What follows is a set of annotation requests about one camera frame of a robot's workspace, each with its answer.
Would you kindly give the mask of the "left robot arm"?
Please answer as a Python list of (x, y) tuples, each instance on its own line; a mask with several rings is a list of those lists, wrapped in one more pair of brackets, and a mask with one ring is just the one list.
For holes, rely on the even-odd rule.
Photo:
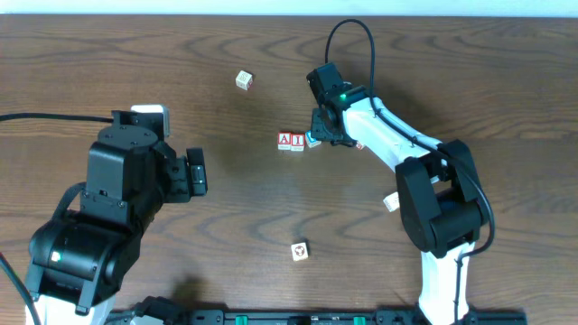
[(203, 151), (179, 156), (169, 134), (162, 105), (113, 112), (89, 148), (87, 179), (31, 238), (27, 323), (104, 323), (161, 207), (207, 193)]

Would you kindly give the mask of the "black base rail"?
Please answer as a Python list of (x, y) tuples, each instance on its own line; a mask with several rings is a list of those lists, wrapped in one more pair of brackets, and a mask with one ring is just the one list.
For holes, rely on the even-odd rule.
[(113, 311), (106, 325), (419, 325), (428, 321), (417, 308), (372, 312), (185, 310), (163, 297), (149, 296), (127, 311)]

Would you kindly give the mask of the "red letter I block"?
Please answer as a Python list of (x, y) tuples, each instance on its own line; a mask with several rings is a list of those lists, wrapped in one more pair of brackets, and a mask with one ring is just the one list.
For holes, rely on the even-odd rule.
[(291, 150), (303, 152), (305, 147), (305, 134), (291, 134)]

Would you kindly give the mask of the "cream block red symbol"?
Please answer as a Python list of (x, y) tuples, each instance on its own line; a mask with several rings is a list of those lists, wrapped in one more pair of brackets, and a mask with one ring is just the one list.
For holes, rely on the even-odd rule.
[(308, 246), (305, 242), (292, 244), (291, 252), (295, 262), (303, 261), (309, 258)]

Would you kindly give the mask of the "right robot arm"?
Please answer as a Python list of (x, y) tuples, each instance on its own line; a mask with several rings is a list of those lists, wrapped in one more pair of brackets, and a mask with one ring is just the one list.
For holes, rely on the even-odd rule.
[(470, 310), (465, 301), (469, 258), (489, 220), (469, 148), (416, 131), (368, 88), (343, 80), (332, 63), (306, 79), (318, 104), (312, 137), (334, 145), (362, 144), (396, 175), (402, 224), (421, 252), (421, 313), (431, 324), (459, 323)]

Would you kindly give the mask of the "cream block right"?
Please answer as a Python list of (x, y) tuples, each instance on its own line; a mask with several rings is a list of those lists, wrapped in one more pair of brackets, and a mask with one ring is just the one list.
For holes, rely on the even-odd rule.
[(383, 203), (389, 212), (393, 212), (400, 208), (399, 196), (397, 192), (389, 194), (383, 199)]

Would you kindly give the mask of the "cream block top centre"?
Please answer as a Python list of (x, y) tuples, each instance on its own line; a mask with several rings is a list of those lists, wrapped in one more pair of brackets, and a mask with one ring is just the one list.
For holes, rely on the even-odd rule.
[(236, 76), (236, 86), (244, 90), (249, 90), (253, 84), (253, 75), (249, 72), (241, 70)]

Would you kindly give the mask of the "blue number 2 block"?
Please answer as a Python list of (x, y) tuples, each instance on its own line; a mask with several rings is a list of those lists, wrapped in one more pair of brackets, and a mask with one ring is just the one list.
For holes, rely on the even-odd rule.
[(320, 145), (322, 142), (312, 136), (312, 131), (309, 130), (305, 133), (305, 142), (309, 148), (316, 147)]

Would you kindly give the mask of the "red letter A block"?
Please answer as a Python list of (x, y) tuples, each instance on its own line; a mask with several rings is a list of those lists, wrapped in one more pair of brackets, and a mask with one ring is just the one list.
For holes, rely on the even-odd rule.
[(292, 150), (292, 134), (290, 132), (279, 132), (277, 134), (277, 149), (280, 151)]

